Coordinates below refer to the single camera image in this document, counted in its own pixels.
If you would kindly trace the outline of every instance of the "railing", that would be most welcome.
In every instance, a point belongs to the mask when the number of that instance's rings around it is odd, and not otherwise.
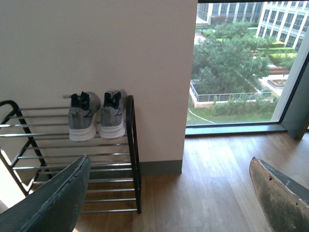
[[[198,94],[194,88],[192,82],[190,82],[190,88],[197,100],[197,102],[213,102],[216,98],[217,102],[227,102],[229,100],[241,100],[246,98],[247,100],[256,100],[260,97],[269,98],[272,92],[256,92],[256,93],[222,93],[222,94]]]

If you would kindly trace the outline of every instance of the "metal shoe rack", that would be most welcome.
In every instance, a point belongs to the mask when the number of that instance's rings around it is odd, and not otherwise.
[[[0,159],[25,196],[83,154],[91,159],[88,190],[81,213],[137,211],[140,165],[133,96],[126,98],[126,135],[106,140],[97,134],[72,142],[68,107],[19,108],[0,102]]]

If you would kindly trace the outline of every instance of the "sneaker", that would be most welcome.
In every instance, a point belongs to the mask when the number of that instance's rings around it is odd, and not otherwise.
[[[125,116],[126,93],[111,90],[104,94],[103,111],[100,118],[100,136],[105,139],[116,139],[126,133]]]
[[[98,96],[92,92],[71,95],[69,110],[69,138],[72,141],[87,141],[97,133],[97,112],[101,107]]]

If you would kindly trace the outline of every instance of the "shoe sole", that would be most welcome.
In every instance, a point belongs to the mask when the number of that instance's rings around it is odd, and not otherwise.
[[[100,128],[100,137],[104,139],[117,139],[126,133],[124,126],[124,121],[122,120],[120,125],[112,127],[103,127]]]
[[[71,129],[69,128],[69,139],[74,142],[82,142],[93,139],[97,133],[97,116],[98,113],[92,118],[90,127],[85,129]]]

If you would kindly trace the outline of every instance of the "lawn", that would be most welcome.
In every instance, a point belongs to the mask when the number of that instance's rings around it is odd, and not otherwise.
[[[246,123],[246,122],[266,122],[270,121],[272,113],[256,114],[252,112],[249,115],[237,115],[237,116],[212,116],[211,109],[197,108],[195,109],[191,98],[189,99],[187,125],[200,125],[200,124],[224,124],[224,123]]]

